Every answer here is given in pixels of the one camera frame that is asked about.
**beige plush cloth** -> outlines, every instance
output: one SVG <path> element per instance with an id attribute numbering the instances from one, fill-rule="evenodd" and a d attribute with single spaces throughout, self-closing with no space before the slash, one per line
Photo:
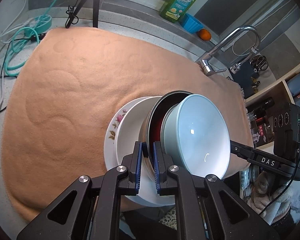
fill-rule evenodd
<path id="1" fill-rule="evenodd" d="M 116 111 L 173 90 L 209 98 L 230 138 L 253 145 L 236 83 L 206 77 L 196 63 L 145 41 L 87 27 L 49 31 L 18 76 L 5 114 L 2 170 L 12 205 L 30 221 L 79 176 L 103 175 L 105 133 Z M 247 166 L 232 155 L 227 175 Z"/>

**chrome faucet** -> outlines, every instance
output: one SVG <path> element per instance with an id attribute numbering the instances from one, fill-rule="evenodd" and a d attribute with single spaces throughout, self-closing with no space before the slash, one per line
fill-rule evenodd
<path id="1" fill-rule="evenodd" d="M 220 41 L 216 46 L 214 46 L 210 51 L 205 52 L 201 57 L 199 57 L 196 61 L 196 63 L 199 64 L 199 66 L 202 68 L 203 73 L 206 76 L 211 76 L 216 73 L 224 72 L 226 69 L 221 69 L 221 70 L 213 70 L 211 65 L 209 64 L 209 60 L 212 59 L 213 55 L 220 50 L 222 47 L 226 46 L 229 44 L 231 41 L 233 41 L 240 33 L 245 32 L 245 31 L 253 31 L 254 34 L 256 35 L 256 43 L 252 46 L 251 51 L 247 57 L 243 58 L 240 60 L 238 63 L 235 63 L 231 68 L 232 73 L 237 73 L 240 70 L 240 67 L 243 63 L 245 63 L 253 54 L 258 53 L 258 48 L 260 45 L 260 35 L 257 33 L 257 30 L 250 26 L 250 25 L 242 25 L 236 28 L 234 31 L 232 31 L 228 36 L 226 36 L 222 41 Z"/>

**orange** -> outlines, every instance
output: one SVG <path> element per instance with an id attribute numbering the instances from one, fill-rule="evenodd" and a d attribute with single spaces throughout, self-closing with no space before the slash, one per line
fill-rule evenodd
<path id="1" fill-rule="evenodd" d="M 200 39 L 202 39 L 203 41 L 211 40 L 211 33 L 206 29 L 199 30 L 197 34 L 200 37 Z"/>

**metal bolt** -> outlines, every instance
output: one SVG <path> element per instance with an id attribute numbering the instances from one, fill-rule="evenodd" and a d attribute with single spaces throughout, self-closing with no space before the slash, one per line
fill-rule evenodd
<path id="1" fill-rule="evenodd" d="M 79 178 L 79 181 L 82 182 L 82 183 L 85 183 L 89 180 L 89 177 L 87 175 L 82 175 L 80 176 Z"/>
<path id="2" fill-rule="evenodd" d="M 217 176 L 209 174 L 207 176 L 207 179 L 208 179 L 208 181 L 215 182 L 215 181 L 217 181 Z"/>
<path id="3" fill-rule="evenodd" d="M 117 171 L 119 172 L 124 172 L 126 169 L 127 169 L 126 166 L 122 166 L 122 165 L 117 167 Z"/>
<path id="4" fill-rule="evenodd" d="M 169 170 L 170 170 L 170 171 L 178 171 L 178 170 L 179 170 L 179 167 L 178 167 L 177 165 L 171 165 L 171 166 L 169 167 Z"/>

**scissors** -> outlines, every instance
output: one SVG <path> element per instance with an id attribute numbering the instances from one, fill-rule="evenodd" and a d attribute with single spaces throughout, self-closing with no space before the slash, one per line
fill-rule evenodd
<path id="1" fill-rule="evenodd" d="M 265 56 L 257 55 L 250 60 L 250 65 L 253 66 L 253 70 L 257 73 L 258 71 L 265 71 L 269 67 L 269 63 Z"/>

